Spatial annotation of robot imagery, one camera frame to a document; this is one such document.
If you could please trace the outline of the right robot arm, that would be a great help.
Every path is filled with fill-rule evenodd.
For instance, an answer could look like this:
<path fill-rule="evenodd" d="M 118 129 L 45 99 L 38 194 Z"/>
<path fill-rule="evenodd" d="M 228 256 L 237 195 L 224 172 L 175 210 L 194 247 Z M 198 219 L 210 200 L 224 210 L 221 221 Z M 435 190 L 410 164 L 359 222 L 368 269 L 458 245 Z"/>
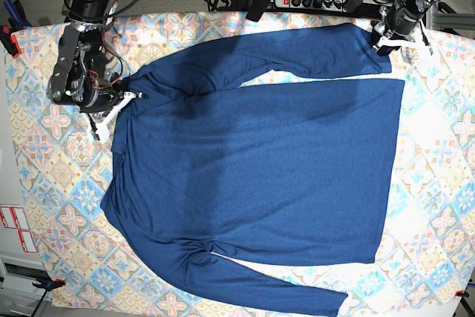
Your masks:
<path fill-rule="evenodd" d="M 47 96 L 56 105 L 76 106 L 88 122 L 90 138 L 105 144 L 109 123 L 142 93 L 127 89 L 124 66 L 115 72 L 109 60 L 120 56 L 107 46 L 106 29 L 123 11 L 119 0 L 63 0 L 66 19 L 59 39 L 59 53 L 47 84 Z"/>

